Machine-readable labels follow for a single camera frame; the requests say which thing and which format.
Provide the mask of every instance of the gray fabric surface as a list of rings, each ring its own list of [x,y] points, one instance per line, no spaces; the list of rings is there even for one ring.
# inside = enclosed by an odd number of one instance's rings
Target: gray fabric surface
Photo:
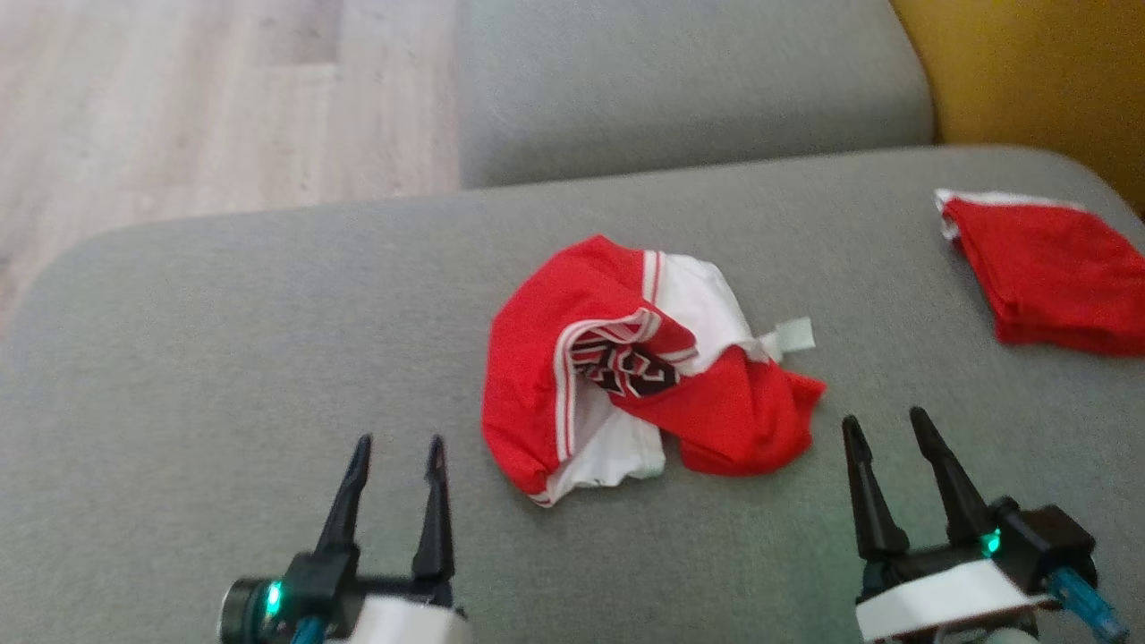
[[[471,0],[468,187],[927,143],[886,0]]]
[[[1145,361],[1003,347],[935,186],[1081,202],[1145,248],[1096,176],[1018,149],[918,149],[133,228],[42,275],[0,352],[5,642],[202,643],[223,589],[313,547],[355,437],[377,455],[368,571],[413,555],[425,450],[447,439],[457,591],[480,642],[855,642],[861,563],[839,437],[858,414],[918,545],[939,496],[925,406],[982,494],[1059,503],[1145,628]],[[815,447],[775,476],[685,470],[552,510],[479,432],[489,321],[601,231],[714,261],[756,330],[798,315],[824,379]],[[1045,641],[1083,628],[1042,620]]]

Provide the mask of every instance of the gray sofa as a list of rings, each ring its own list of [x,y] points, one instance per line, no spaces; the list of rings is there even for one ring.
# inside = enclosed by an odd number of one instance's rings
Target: gray sofa
[[[466,39],[487,47],[463,57],[463,77],[500,89],[481,104],[464,94],[467,181],[929,141],[917,61],[882,2],[768,5],[785,13],[630,2],[610,23],[603,2],[576,2],[562,26],[532,31],[537,16],[555,19],[553,2],[499,26],[481,11],[508,5],[471,3]],[[599,24],[613,31],[585,40]],[[498,33],[534,46],[496,54]],[[523,60],[564,61],[579,89],[546,85],[539,66],[515,68]],[[611,80],[595,80],[602,69]],[[641,79],[663,83],[622,95]],[[313,547],[354,439],[372,432],[363,568],[408,570],[423,458],[442,434],[456,589],[479,642],[853,643],[861,561],[839,424],[859,415],[897,518],[915,543],[937,543],[911,405],[984,495],[1058,503],[1090,529],[1106,597],[1145,628],[1131,565],[1145,528],[1145,363],[998,345],[973,274],[938,233],[937,187],[1079,202],[1145,249],[1134,213],[1076,163],[931,147],[88,241],[40,276],[0,346],[0,639],[211,641],[234,579],[281,572]],[[818,348],[787,362],[829,386],[808,454],[727,479],[684,469],[670,443],[663,477],[550,510],[508,484],[479,430],[490,319],[548,256],[595,233],[716,262],[757,330],[814,320]],[[1045,642],[1088,637],[1056,615],[1042,627]]]

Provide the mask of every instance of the yellow cushion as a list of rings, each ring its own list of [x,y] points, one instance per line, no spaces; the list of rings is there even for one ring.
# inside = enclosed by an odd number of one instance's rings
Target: yellow cushion
[[[1145,211],[1145,2],[892,3],[930,78],[940,141],[1057,150]]]

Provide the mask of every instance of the red fabric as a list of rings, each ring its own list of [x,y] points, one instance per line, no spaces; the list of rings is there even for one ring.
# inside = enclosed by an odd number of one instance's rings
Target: red fabric
[[[616,320],[648,309],[662,319],[646,344],[658,353],[695,345],[692,332],[641,297],[643,251],[597,236],[546,262],[493,319],[481,429],[493,460],[529,495],[545,490],[556,448],[558,338],[584,320]]]
[[[1145,258],[1091,213],[949,201],[997,339],[1145,355]]]
[[[657,285],[660,257],[649,265]],[[811,410],[822,383],[774,363],[749,362],[739,347],[703,374],[679,375],[674,364],[689,348],[694,355],[695,338],[643,299],[645,259],[645,251],[593,237],[554,256],[493,319],[482,433],[498,465],[526,494],[545,492],[560,465],[556,399],[564,364],[554,361],[564,358],[558,344],[570,343],[569,329],[578,323],[641,309],[658,317],[658,327],[639,343],[609,341],[607,327],[576,333],[569,347],[576,378],[595,382],[617,407],[679,437],[684,463],[693,470],[769,472],[811,446]],[[641,379],[657,369],[672,377]]]

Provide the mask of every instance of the folded red cloth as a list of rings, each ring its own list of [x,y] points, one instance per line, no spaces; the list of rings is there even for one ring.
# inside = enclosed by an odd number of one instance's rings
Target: folded red cloth
[[[1080,206],[1036,197],[938,197],[1000,341],[1145,355],[1145,257],[1116,230]]]
[[[661,429],[693,470],[769,472],[811,446],[824,385],[767,352],[716,266],[597,236],[556,253],[493,319],[482,433],[540,505],[660,474]]]

